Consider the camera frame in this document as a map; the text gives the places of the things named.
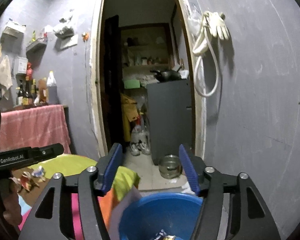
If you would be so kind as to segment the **person's left hand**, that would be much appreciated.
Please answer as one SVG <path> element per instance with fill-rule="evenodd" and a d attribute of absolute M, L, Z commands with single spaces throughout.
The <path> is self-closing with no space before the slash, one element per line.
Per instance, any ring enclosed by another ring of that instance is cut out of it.
<path fill-rule="evenodd" d="M 21 207 L 18 201 L 17 187 L 11 179 L 8 179 L 8 182 L 10 186 L 9 195 L 2 199 L 5 207 L 3 217 L 12 226 L 19 226 L 23 217 L 21 215 Z"/>

